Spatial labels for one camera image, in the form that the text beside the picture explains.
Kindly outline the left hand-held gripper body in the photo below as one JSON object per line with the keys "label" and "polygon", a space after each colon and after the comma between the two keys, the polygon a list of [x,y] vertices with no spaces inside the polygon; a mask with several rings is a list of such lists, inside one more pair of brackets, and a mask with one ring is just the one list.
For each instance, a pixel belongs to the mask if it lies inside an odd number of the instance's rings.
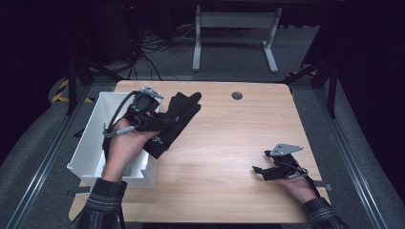
{"label": "left hand-held gripper body", "polygon": [[159,118],[159,106],[163,95],[150,87],[143,87],[139,91],[131,92],[134,97],[128,106],[126,118],[137,131],[160,131],[164,122]]}

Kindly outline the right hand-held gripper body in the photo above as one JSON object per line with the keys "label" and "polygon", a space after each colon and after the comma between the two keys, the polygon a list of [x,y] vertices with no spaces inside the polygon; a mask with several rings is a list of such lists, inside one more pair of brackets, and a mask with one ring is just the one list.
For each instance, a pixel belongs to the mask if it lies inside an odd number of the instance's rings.
{"label": "right hand-held gripper body", "polygon": [[293,153],[302,150],[302,146],[278,143],[272,150],[265,151],[265,155],[270,157],[274,164],[273,168],[267,169],[265,176],[268,176],[269,180],[305,177],[308,174],[308,170],[302,168],[292,156]]}

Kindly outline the black glove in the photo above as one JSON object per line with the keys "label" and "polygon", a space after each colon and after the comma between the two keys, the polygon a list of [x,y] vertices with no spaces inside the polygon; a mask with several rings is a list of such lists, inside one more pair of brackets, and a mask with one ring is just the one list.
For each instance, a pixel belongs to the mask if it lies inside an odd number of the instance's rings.
{"label": "black glove", "polygon": [[179,123],[173,128],[159,131],[158,135],[145,143],[143,149],[153,158],[158,159],[170,148],[194,115],[201,109],[201,105],[199,104],[201,98],[202,94],[199,92],[190,96],[177,92],[175,96],[172,96],[167,111],[159,113],[159,118],[174,118],[178,116],[180,118]]}

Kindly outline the white box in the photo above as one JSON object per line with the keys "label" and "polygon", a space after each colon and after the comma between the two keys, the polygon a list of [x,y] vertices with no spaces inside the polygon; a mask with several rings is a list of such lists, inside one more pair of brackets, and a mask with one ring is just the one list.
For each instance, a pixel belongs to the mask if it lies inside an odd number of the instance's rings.
{"label": "white box", "polygon": [[[86,185],[93,187],[101,177],[105,165],[102,149],[103,131],[108,127],[117,108],[128,93],[101,92],[90,116],[84,133],[79,140],[75,153],[67,168],[78,176]],[[146,151],[136,159],[138,168],[130,177],[122,180],[129,188],[154,189],[156,187],[160,161]]]}

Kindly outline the person's right hand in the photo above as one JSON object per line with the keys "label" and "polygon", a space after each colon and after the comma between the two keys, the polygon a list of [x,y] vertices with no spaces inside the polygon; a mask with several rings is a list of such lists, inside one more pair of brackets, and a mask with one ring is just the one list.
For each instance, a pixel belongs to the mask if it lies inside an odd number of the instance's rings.
{"label": "person's right hand", "polygon": [[314,191],[304,177],[277,179],[276,182],[286,188],[302,204],[316,198]]}

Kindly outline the person's left hand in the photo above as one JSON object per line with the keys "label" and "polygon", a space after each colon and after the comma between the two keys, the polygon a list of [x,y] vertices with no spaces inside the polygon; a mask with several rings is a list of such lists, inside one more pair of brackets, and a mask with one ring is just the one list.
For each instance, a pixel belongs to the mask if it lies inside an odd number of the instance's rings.
{"label": "person's left hand", "polygon": [[158,132],[131,132],[116,135],[109,146],[109,155],[101,178],[112,182],[121,182],[126,167],[142,151],[144,144]]}

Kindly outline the black metal stand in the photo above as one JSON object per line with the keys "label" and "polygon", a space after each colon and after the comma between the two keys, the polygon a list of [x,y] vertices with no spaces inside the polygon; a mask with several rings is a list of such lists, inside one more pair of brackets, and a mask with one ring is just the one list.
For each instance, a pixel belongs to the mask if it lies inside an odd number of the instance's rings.
{"label": "black metal stand", "polygon": [[95,61],[92,61],[84,56],[74,55],[71,58],[71,62],[68,68],[69,109],[67,115],[71,115],[74,112],[79,101],[76,80],[79,79],[81,84],[84,86],[91,86],[94,81],[89,68],[96,69],[103,75],[108,76],[116,82],[122,80],[121,76],[113,73],[102,65],[97,64]]}
{"label": "black metal stand", "polygon": [[298,79],[310,75],[314,72],[314,77],[310,81],[310,86],[313,89],[321,89],[326,82],[329,82],[327,109],[332,118],[335,118],[335,98],[337,88],[337,68],[331,61],[320,61],[312,64],[298,73],[291,73],[285,79],[281,80],[281,84],[289,85]]}

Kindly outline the yellow black hazard tape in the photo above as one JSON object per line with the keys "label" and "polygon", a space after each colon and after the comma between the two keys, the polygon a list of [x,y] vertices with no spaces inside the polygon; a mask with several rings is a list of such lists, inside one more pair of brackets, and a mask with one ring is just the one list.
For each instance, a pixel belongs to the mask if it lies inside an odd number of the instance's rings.
{"label": "yellow black hazard tape", "polygon": [[[70,102],[70,98],[68,96],[63,96],[64,90],[68,87],[69,85],[69,79],[63,79],[61,82],[60,86],[58,87],[55,95],[53,96],[51,102]],[[86,103],[93,103],[96,100],[93,97],[86,97],[84,100]]]}

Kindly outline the black device with red light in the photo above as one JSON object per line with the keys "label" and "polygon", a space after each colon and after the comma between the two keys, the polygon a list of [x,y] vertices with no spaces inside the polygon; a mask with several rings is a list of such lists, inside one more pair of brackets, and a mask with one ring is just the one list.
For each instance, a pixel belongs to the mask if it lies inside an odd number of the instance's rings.
{"label": "black device with red light", "polygon": [[123,10],[127,13],[134,13],[134,14],[139,14],[139,7],[135,3],[130,3],[130,2],[124,2],[122,1],[120,3],[121,7]]}

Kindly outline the grey table edge bracket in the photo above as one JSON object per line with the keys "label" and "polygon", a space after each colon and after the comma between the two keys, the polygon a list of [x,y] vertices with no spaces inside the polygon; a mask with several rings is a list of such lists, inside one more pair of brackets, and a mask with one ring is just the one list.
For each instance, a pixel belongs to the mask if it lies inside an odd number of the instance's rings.
{"label": "grey table edge bracket", "polygon": [[332,187],[331,184],[325,183],[325,182],[322,181],[322,180],[314,180],[313,183],[314,183],[314,185],[315,185],[316,187],[323,187],[323,188],[325,188],[327,191],[332,191],[332,190],[333,190],[333,187]]}

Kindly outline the aluminium rail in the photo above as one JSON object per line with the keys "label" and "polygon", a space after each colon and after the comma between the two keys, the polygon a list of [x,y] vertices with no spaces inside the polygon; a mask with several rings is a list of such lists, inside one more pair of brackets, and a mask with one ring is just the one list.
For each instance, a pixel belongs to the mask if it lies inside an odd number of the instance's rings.
{"label": "aluminium rail", "polygon": [[61,145],[66,138],[71,124],[74,122],[90,90],[90,86],[83,86],[76,94],[76,99],[73,99],[74,96],[72,97],[72,102],[75,103],[74,106],[68,109],[67,114],[62,119],[62,123],[53,138],[51,146],[41,160],[38,169],[30,180],[28,188],[11,215],[5,229],[21,228],[61,151]]}
{"label": "aluminium rail", "polygon": [[328,125],[333,132],[333,135],[337,141],[338,152],[342,157],[342,160],[348,170],[351,177],[353,186],[358,194],[362,205],[370,219],[373,229],[389,229],[386,220],[384,219],[380,208],[378,207],[375,198],[372,194],[371,187],[368,181],[365,179],[358,164],[356,163],[351,148],[343,135],[342,130],[335,118],[333,118],[328,109],[328,103],[326,97],[321,90],[313,90],[316,100],[321,105],[322,112],[326,118]]}

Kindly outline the white desk frame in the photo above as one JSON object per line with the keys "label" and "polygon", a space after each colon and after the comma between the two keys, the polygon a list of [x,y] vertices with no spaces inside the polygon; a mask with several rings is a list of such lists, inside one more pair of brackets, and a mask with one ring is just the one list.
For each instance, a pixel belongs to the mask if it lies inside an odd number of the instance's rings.
{"label": "white desk frame", "polygon": [[201,5],[196,7],[195,16],[195,46],[192,61],[192,71],[201,68],[202,56],[202,28],[221,29],[269,29],[269,36],[262,42],[266,62],[272,73],[278,72],[271,47],[282,15],[282,8],[271,12],[214,12],[204,11]]}

